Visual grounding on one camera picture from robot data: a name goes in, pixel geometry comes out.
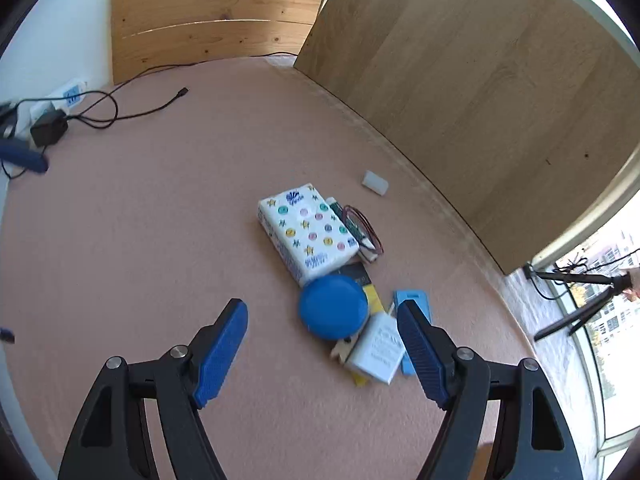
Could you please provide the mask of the blue round case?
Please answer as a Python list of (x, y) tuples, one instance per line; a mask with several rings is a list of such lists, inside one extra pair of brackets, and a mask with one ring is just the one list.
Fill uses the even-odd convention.
[(297, 312), (314, 336), (336, 341), (358, 333), (369, 315), (366, 293), (345, 275), (329, 274), (305, 285)]

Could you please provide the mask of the yellow black card pack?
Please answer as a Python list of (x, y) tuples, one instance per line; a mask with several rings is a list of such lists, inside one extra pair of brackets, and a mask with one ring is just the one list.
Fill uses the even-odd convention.
[[(362, 263), (358, 262), (358, 263), (346, 264), (346, 266), (342, 266), (341, 269), (338, 269), (337, 271), (335, 271), (335, 274), (345, 275), (345, 276), (348, 276), (349, 278), (352, 278), (362, 287), (363, 291), (366, 293), (368, 306), (369, 306), (369, 315), (368, 315), (367, 321), (363, 325), (363, 328), (358, 333), (356, 333), (360, 336), (361, 332), (364, 329), (364, 326), (366, 326), (368, 319), (370, 318), (371, 315), (374, 315), (376, 312), (382, 312), (382, 311), (385, 312), (382, 305), (382, 301), (378, 296), (378, 292), (376, 291), (374, 285), (372, 284), (372, 281), (369, 278), (369, 274), (367, 274), (367, 271), (364, 268), (364, 265)], [(352, 372), (351, 370), (350, 370), (350, 374), (352, 375), (352, 378), (354, 378), (354, 382), (357, 387), (363, 387), (367, 385), (367, 383), (370, 382), (370, 380), (374, 380), (371, 378), (367, 378), (366, 376), (362, 376), (355, 372)]]

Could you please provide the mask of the black plug adapter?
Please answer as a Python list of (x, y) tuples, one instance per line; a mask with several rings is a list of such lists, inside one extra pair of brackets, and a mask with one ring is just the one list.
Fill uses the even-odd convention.
[(30, 134), (36, 148), (46, 148), (57, 144), (67, 129), (68, 119), (64, 110), (50, 110), (32, 124)]

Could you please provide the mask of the large oak wood board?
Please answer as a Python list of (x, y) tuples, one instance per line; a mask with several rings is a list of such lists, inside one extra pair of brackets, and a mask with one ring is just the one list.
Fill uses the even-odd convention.
[(590, 0), (326, 0), (296, 61), (510, 273), (639, 144), (639, 53)]

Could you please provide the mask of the cardboard box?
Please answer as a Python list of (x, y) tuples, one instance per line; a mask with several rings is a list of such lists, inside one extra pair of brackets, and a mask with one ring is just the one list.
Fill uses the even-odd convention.
[(475, 453), (469, 480), (484, 480), (489, 466), (492, 452), (492, 443), (485, 442), (480, 445)]

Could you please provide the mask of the patterned tissue pack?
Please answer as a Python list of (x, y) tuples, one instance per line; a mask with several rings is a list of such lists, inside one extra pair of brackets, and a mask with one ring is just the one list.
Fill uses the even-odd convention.
[(260, 200), (257, 218), (300, 287), (359, 252), (356, 237), (311, 183)]

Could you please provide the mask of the white power adapter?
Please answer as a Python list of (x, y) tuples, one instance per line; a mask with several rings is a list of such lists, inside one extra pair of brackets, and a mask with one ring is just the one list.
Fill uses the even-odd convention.
[(359, 375), (390, 385), (405, 353), (396, 318), (384, 311), (376, 312), (364, 326), (346, 361), (346, 367)]

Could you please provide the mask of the white eraser block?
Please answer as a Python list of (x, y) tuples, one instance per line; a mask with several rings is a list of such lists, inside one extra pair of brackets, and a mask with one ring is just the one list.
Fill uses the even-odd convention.
[(378, 194), (378, 196), (384, 196), (390, 186), (387, 180), (370, 170), (364, 173), (361, 185), (373, 193)]

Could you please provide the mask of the white power strip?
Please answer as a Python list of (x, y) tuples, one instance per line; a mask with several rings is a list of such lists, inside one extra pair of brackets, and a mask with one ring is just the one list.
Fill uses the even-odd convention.
[(27, 140), (30, 136), (29, 129), (32, 124), (44, 113), (52, 110), (64, 110), (68, 113), (73, 107), (81, 103), (84, 97), (82, 92), (88, 90), (85, 79), (74, 78), (58, 87), (43, 101), (29, 101), (22, 103), (17, 110), (17, 123), (15, 136), (17, 139)]

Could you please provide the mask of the pine slat headboard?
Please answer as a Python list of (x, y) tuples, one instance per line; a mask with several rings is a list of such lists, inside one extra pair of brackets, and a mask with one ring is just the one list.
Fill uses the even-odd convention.
[(297, 54), (322, 0), (111, 0), (112, 75), (220, 58)]

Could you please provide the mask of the green white glue stick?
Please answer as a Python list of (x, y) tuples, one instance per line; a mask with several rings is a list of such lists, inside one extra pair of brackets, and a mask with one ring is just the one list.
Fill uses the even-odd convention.
[(360, 229), (360, 227), (357, 226), (355, 222), (353, 222), (347, 217), (347, 214), (344, 211), (344, 208), (342, 207), (342, 205), (334, 197), (329, 197), (326, 200), (326, 203), (329, 205), (329, 207), (334, 212), (334, 214), (336, 214), (337, 217), (340, 218), (345, 228), (348, 229), (348, 232), (352, 234), (353, 237), (356, 238), (357, 242), (362, 247), (365, 247), (367, 248), (367, 250), (370, 250), (370, 252), (374, 252), (375, 247), (372, 243), (372, 240), (370, 240), (370, 238), (366, 234), (364, 234), (363, 230)]

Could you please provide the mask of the wooden clothespin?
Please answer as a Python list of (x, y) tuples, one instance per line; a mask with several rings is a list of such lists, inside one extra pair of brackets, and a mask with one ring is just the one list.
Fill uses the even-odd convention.
[(354, 350), (358, 339), (359, 335), (356, 334), (337, 341), (330, 352), (330, 359), (345, 364), (352, 350)]

